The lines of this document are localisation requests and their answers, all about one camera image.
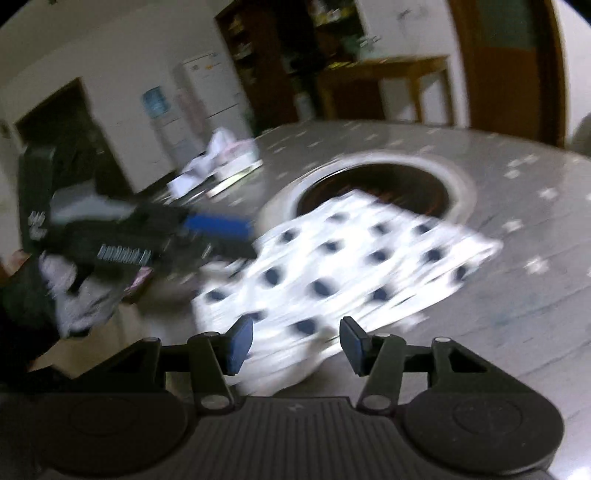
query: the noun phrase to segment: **white cloth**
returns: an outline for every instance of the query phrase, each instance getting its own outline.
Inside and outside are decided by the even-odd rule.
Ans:
[[[355,191],[270,230],[256,248],[233,281],[235,264],[208,266],[193,309],[201,332],[255,312],[249,358],[228,380],[272,395],[340,351],[343,316],[366,331],[411,316],[457,291],[502,243]]]
[[[191,160],[183,172],[168,182],[173,199],[179,199],[201,185],[211,175],[219,181],[248,168],[258,159],[254,140],[237,141],[227,128],[217,128],[207,146],[205,155]]]

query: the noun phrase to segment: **gray cloth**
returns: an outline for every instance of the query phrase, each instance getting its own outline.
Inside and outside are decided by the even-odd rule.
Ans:
[[[106,323],[135,278],[135,272],[92,274],[72,293],[69,289],[77,273],[73,263],[58,255],[43,254],[39,270],[56,302],[56,327],[61,338]]]

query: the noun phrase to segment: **white wall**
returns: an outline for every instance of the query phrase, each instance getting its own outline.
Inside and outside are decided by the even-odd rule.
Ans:
[[[567,141],[591,114],[591,27],[564,0],[554,0],[563,40],[567,80]],[[591,125],[580,132],[591,140]]]
[[[4,118],[2,106],[0,118]],[[20,248],[17,170],[18,153],[12,139],[0,137],[0,260]]]
[[[468,104],[462,56],[456,29],[447,0],[357,0],[363,26],[369,35],[382,37],[377,55],[449,55],[450,76],[460,127],[468,125]],[[403,20],[399,15],[410,10]],[[424,80],[423,106],[426,122],[444,124],[443,91],[439,79]],[[412,120],[407,87],[402,80],[389,80],[382,86],[382,97],[388,119]]]
[[[226,53],[206,0],[153,0],[35,61],[0,87],[0,102],[6,120],[15,122],[81,77],[92,114],[139,191],[173,169],[141,95],[162,86],[172,98],[173,67],[210,50]]]

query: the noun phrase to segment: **door frame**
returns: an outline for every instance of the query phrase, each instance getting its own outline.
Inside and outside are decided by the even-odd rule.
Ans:
[[[460,51],[466,76],[467,100],[469,105],[470,123],[478,118],[479,102],[475,101],[479,94],[476,72],[475,51],[471,48],[470,26],[462,8],[464,0],[447,0],[456,26]],[[529,0],[534,15],[534,25],[540,43],[538,56],[540,70],[542,131],[541,141],[555,147],[564,148],[566,136],[566,74],[564,71],[564,54],[560,28],[554,9],[553,0]]]

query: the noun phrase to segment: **wooden door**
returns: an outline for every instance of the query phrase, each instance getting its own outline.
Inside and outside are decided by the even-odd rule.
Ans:
[[[472,128],[562,147],[564,65],[551,0],[448,0]]]

